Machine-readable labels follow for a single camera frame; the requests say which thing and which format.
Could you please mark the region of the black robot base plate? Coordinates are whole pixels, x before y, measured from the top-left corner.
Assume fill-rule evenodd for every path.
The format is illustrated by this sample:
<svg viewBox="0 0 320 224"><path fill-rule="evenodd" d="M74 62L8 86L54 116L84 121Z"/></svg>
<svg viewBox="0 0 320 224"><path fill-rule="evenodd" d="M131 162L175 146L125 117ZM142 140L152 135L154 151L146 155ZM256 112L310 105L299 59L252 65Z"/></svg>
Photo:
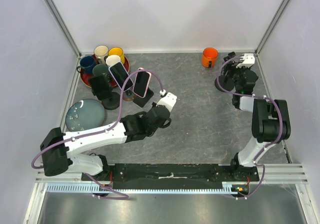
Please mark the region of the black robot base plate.
<svg viewBox="0 0 320 224"><path fill-rule="evenodd" d="M114 189L176 190L221 189L223 182L259 181L257 167L218 164L129 164L117 163L94 176L112 181Z"/></svg>

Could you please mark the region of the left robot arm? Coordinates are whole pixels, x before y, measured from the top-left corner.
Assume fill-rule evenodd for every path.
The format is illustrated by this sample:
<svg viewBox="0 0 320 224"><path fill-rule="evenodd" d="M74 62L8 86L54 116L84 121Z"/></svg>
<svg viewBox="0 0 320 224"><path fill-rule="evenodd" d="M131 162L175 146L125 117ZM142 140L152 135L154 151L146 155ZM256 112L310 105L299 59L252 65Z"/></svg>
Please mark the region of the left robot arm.
<svg viewBox="0 0 320 224"><path fill-rule="evenodd" d="M112 123L78 133L63 133L53 128L40 145L45 176L56 176L66 171L78 171L106 180L110 169L105 157L85 155L85 151L113 144L124 144L151 137L157 129L171 123L173 104L159 101L145 112L123 117Z"/></svg>

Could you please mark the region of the black round-base phone stand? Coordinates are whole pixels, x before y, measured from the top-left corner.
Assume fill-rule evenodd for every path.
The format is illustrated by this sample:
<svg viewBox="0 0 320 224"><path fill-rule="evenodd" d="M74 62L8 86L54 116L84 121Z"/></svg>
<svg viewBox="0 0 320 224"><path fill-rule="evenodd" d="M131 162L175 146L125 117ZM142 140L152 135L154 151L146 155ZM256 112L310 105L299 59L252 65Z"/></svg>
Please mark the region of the black round-base phone stand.
<svg viewBox="0 0 320 224"><path fill-rule="evenodd" d="M235 61L230 61L222 68L220 75L215 79L214 85L219 91L223 92L222 88L227 91L231 91L234 88L234 81L232 79L235 72L234 64Z"/></svg>

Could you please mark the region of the black phone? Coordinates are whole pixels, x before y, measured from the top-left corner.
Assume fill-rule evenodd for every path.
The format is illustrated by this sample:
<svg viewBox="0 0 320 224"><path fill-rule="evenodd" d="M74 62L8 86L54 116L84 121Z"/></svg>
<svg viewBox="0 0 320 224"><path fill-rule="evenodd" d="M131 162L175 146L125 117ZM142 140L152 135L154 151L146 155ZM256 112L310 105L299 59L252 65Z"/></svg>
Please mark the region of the black phone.
<svg viewBox="0 0 320 224"><path fill-rule="evenodd" d="M91 91L99 100L112 97L112 88L105 76L93 76L88 79L91 85Z"/></svg>

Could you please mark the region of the black flat-base phone stand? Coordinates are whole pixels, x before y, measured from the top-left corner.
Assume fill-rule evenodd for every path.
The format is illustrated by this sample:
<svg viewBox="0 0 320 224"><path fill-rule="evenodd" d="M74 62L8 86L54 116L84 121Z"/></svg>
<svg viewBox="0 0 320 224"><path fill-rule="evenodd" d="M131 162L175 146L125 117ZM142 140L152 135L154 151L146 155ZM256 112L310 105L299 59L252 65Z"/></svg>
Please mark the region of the black flat-base phone stand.
<svg viewBox="0 0 320 224"><path fill-rule="evenodd" d="M150 88L148 88L144 98L136 96L133 102L140 108L143 108L147 104L147 102L152 98L153 95L154 92Z"/></svg>

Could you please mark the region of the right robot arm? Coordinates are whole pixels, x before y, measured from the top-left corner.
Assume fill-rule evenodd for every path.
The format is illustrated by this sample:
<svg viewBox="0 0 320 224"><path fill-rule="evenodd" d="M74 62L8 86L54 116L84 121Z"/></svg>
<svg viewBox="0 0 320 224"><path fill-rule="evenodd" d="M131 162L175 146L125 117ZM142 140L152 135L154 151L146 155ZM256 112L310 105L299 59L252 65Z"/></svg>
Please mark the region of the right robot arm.
<svg viewBox="0 0 320 224"><path fill-rule="evenodd" d="M220 76L215 86L222 92L232 94L235 108L252 114L251 139L243 150L231 160L229 175L233 180L242 180L247 174L253 175L259 159L273 146L291 135L288 105L285 100L273 100L254 94L258 80L252 70L254 57L225 57Z"/></svg>

